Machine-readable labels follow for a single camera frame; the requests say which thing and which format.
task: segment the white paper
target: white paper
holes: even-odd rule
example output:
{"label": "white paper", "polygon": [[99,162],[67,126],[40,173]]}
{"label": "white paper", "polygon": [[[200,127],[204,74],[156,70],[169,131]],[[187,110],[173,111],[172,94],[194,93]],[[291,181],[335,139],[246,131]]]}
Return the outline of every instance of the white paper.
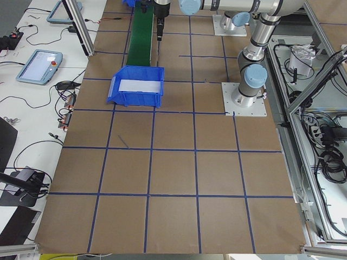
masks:
{"label": "white paper", "polygon": [[160,93],[160,81],[121,80],[119,91]]}

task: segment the metal plate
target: metal plate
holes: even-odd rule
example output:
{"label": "metal plate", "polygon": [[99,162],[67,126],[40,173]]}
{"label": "metal plate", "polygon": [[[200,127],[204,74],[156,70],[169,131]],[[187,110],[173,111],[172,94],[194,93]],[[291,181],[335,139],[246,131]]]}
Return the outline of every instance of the metal plate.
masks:
{"label": "metal plate", "polygon": [[257,99],[249,108],[242,108],[232,101],[232,92],[239,86],[239,83],[222,83],[224,110],[227,116],[267,116],[263,99]]}
{"label": "metal plate", "polygon": [[247,31],[245,26],[240,26],[233,31],[226,31],[221,28],[220,22],[224,15],[213,15],[213,28],[215,29],[216,36],[235,36],[235,37],[246,37]]}

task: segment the blue gray joint cap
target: blue gray joint cap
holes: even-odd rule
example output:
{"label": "blue gray joint cap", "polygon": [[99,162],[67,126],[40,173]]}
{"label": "blue gray joint cap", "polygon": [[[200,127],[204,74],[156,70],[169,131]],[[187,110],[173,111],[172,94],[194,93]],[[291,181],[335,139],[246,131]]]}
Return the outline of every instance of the blue gray joint cap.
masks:
{"label": "blue gray joint cap", "polygon": [[251,88],[261,88],[267,80],[266,69],[259,64],[253,64],[246,69],[245,81]]}
{"label": "blue gray joint cap", "polygon": [[201,0],[179,0],[179,8],[185,15],[196,14],[201,7]]}
{"label": "blue gray joint cap", "polygon": [[240,27],[249,22],[250,14],[248,12],[240,12],[232,18],[232,23],[236,27]]}

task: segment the blue tape grid line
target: blue tape grid line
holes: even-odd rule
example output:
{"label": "blue tape grid line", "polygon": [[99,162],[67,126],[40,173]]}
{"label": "blue tape grid line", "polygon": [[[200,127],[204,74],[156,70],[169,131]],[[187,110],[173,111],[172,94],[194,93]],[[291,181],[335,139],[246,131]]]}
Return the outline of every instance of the blue tape grid line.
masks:
{"label": "blue tape grid line", "polygon": [[194,132],[194,164],[195,164],[195,189],[196,189],[196,216],[197,216],[197,238],[199,254],[202,253],[201,246],[201,231],[200,231],[200,208],[199,208],[199,185],[198,185],[198,170],[197,170],[197,152],[196,152],[196,124],[195,124],[195,99],[194,99],[194,70],[192,58],[192,42],[191,42],[191,17],[189,16],[189,46],[190,46],[190,70],[191,70],[191,91],[193,105],[193,132]]}
{"label": "blue tape grid line", "polygon": [[[130,20],[129,20],[128,31],[130,31],[131,19],[132,19],[132,17],[130,17]],[[127,47],[127,43],[128,43],[129,34],[130,33],[128,32],[127,33],[127,38],[126,38],[126,43],[125,43],[125,46],[124,46],[123,60],[122,60],[122,64],[121,64],[122,66],[124,65],[124,59],[125,59],[125,53],[126,53],[126,47]],[[111,122],[110,122],[110,129],[109,129],[109,132],[108,132],[107,144],[106,144],[106,147],[105,147],[104,162],[102,163],[101,175],[100,175],[100,180],[99,180],[98,195],[97,195],[97,199],[96,199],[96,202],[95,202],[92,227],[91,227],[91,232],[90,232],[90,235],[89,235],[89,242],[88,242],[88,249],[87,249],[88,253],[91,250],[92,241],[93,241],[94,227],[95,227],[95,221],[96,221],[96,218],[97,218],[97,212],[98,212],[98,206],[99,206],[99,198],[100,198],[100,192],[101,192],[101,186],[102,186],[102,179],[104,177],[104,171],[105,171],[105,166],[106,166],[106,159],[107,159],[107,154],[108,154],[108,146],[110,144],[111,133],[112,133],[112,126],[113,126],[113,121],[114,121],[114,116],[115,116],[115,107],[116,107],[116,104],[113,105],[113,110],[114,111],[112,112],[112,118],[111,118]]]}
{"label": "blue tape grid line", "polygon": [[274,195],[222,195],[222,194],[147,194],[147,193],[107,193],[107,192],[49,192],[60,196],[99,196],[99,197],[176,197],[176,198],[247,198],[247,199],[293,199],[293,196]]}
{"label": "blue tape grid line", "polygon": [[152,136],[151,136],[151,148],[150,148],[150,165],[148,171],[148,182],[147,182],[147,200],[146,200],[146,218],[145,218],[145,239],[143,246],[143,253],[147,252],[147,231],[148,231],[148,217],[149,217],[149,207],[150,207],[150,188],[151,188],[151,173],[152,173],[152,158],[153,158],[153,142],[154,142],[154,134],[155,134],[155,122],[156,122],[156,114],[153,113],[152,119]]}
{"label": "blue tape grid line", "polygon": [[[130,150],[130,151],[150,151],[151,148],[127,148],[127,147],[98,147],[98,146],[63,146],[64,149],[108,149],[108,150]],[[168,149],[153,148],[153,151],[169,152],[215,152],[215,153],[282,153],[282,151],[257,151],[257,150],[213,150],[213,149]]]}
{"label": "blue tape grid line", "polygon": [[[130,14],[130,13],[122,13],[122,12],[105,12],[106,14]],[[128,31],[108,31],[105,30],[104,32],[122,32],[122,33],[127,33],[127,41],[128,43],[128,37],[131,33],[131,28],[129,28]],[[200,209],[199,209],[199,198],[243,198],[246,203],[246,212],[247,212],[247,219],[248,219],[248,225],[249,225],[249,233],[250,233],[250,238],[252,242],[252,249],[253,253],[256,252],[255,248],[255,243],[254,243],[254,237],[253,237],[253,231],[252,231],[252,224],[251,224],[251,219],[250,219],[250,213],[249,213],[249,207],[248,207],[248,198],[263,198],[263,199],[270,199],[270,198],[278,198],[278,199],[293,199],[293,196],[249,196],[247,195],[246,192],[246,186],[245,186],[245,179],[243,176],[243,169],[242,169],[242,161],[241,161],[241,153],[282,153],[282,151],[242,151],[240,150],[240,145],[239,145],[239,140],[237,136],[237,127],[236,127],[236,120],[235,120],[235,115],[233,116],[233,121],[234,121],[234,127],[235,127],[235,136],[236,136],[236,144],[237,144],[237,150],[198,150],[196,147],[196,125],[195,125],[195,115],[196,114],[211,114],[211,115],[220,115],[224,113],[199,113],[195,111],[195,99],[194,99],[194,83],[206,83],[206,82],[195,82],[194,81],[194,70],[193,70],[193,57],[201,57],[201,58],[217,58],[217,59],[224,59],[225,61],[225,66],[226,66],[226,73],[228,76],[228,81],[229,81],[229,75],[228,75],[228,65],[227,65],[227,59],[236,59],[237,57],[227,57],[226,56],[226,49],[224,45],[224,40],[222,37],[222,44],[223,44],[223,57],[219,56],[194,56],[192,55],[192,35],[204,35],[204,36],[209,36],[207,34],[193,34],[191,32],[191,17],[189,17],[189,33],[175,33],[175,32],[169,32],[166,34],[181,34],[181,35],[189,35],[190,38],[190,55],[182,55],[181,57],[189,57],[190,62],[191,62],[191,81],[165,81],[165,82],[177,82],[177,83],[191,83],[192,84],[192,103],[193,103],[193,111],[192,112],[171,112],[171,111],[156,111],[154,108],[153,111],[129,111],[129,110],[117,110],[117,106],[114,105],[113,109],[76,109],[76,111],[96,111],[96,112],[112,112],[112,120],[111,120],[111,125],[110,125],[110,131],[107,139],[107,145],[106,147],[79,147],[79,146],[71,146],[71,147],[64,147],[64,148],[84,148],[84,149],[105,149],[105,156],[104,156],[104,162],[102,165],[102,170],[101,170],[101,175],[100,175],[100,181],[99,181],[99,188],[98,192],[50,192],[49,194],[52,195],[81,195],[81,196],[96,196],[97,200],[95,203],[95,209],[94,209],[94,216],[93,216],[93,222],[92,222],[92,227],[91,227],[91,233],[89,237],[89,243],[88,243],[88,250],[87,252],[90,252],[91,245],[92,245],[92,239],[93,239],[93,232],[94,232],[94,227],[95,227],[95,221],[97,217],[97,210],[98,210],[98,203],[99,203],[99,198],[101,196],[130,196],[130,197],[146,197],[146,218],[145,218],[145,237],[144,237],[144,253],[147,251],[147,230],[148,230],[148,218],[149,218],[149,206],[150,206],[150,197],[183,197],[183,198],[196,198],[196,207],[197,207],[197,231],[198,231],[198,248],[199,248],[199,253],[202,253],[202,245],[201,245],[201,231],[200,231]],[[99,53],[105,53],[105,54],[117,54],[117,55],[123,55],[123,60],[122,60],[122,66],[125,61],[125,55],[126,53],[126,48],[127,44],[124,48],[123,53],[112,53],[112,52],[106,52],[106,51],[97,51]],[[84,78],[85,80],[102,80],[102,81],[110,81],[111,79],[94,79],[94,78]],[[121,148],[121,147],[109,147],[110,144],[110,138],[111,138],[111,133],[112,133],[112,126],[113,126],[113,121],[115,118],[116,112],[118,113],[126,113],[126,112],[132,112],[132,113],[153,113],[153,119],[152,119],[152,136],[151,136],[151,147],[150,148]],[[154,136],[155,136],[155,115],[156,113],[183,113],[183,114],[192,114],[193,117],[193,127],[194,127],[194,149],[157,149],[153,148],[153,141],[154,141]],[[102,186],[102,179],[104,176],[104,169],[106,165],[106,159],[107,159],[107,153],[108,150],[141,150],[141,151],[150,151],[150,163],[149,163],[149,177],[148,177],[148,182],[147,182],[147,193],[142,194],[142,193],[105,193],[101,192],[101,186]],[[195,180],[196,180],[196,194],[151,194],[150,193],[150,182],[151,182],[151,167],[152,167],[152,154],[153,151],[190,151],[194,152],[195,154]],[[197,152],[232,152],[232,153],[238,153],[239,156],[239,164],[240,164],[240,171],[241,171],[241,177],[242,177],[242,185],[243,185],[243,195],[212,195],[212,194],[199,194],[198,191],[198,166],[197,166]]]}
{"label": "blue tape grid line", "polygon": [[242,187],[243,187],[243,192],[244,192],[244,195],[245,195],[246,213],[247,213],[247,219],[248,219],[249,234],[250,234],[250,239],[251,239],[251,242],[252,242],[252,250],[253,250],[253,253],[255,254],[255,253],[256,253],[256,249],[255,249],[255,244],[254,244],[252,223],[251,223],[251,221],[250,221],[250,214],[249,214],[249,207],[248,207],[248,200],[247,200],[247,191],[246,191],[245,178],[244,178],[244,176],[243,176],[243,168],[242,168],[240,144],[239,144],[239,137],[238,137],[238,134],[237,134],[237,126],[236,126],[235,113],[233,114],[233,121],[234,121],[234,127],[235,127],[235,137],[236,137],[237,153],[238,153],[238,156],[239,156],[239,163],[240,163],[240,172],[241,172],[241,179],[242,179]]}

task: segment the brown paper floor covering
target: brown paper floor covering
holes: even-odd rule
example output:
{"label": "brown paper floor covering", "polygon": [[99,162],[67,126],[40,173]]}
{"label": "brown paper floor covering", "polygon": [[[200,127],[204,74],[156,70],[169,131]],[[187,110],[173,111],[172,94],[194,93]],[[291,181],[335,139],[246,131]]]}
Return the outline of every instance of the brown paper floor covering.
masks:
{"label": "brown paper floor covering", "polygon": [[107,104],[132,9],[106,4],[36,241],[42,253],[299,253],[305,244],[281,146],[266,118],[225,116],[249,37],[213,36],[209,11],[174,1],[152,65],[162,107]]}

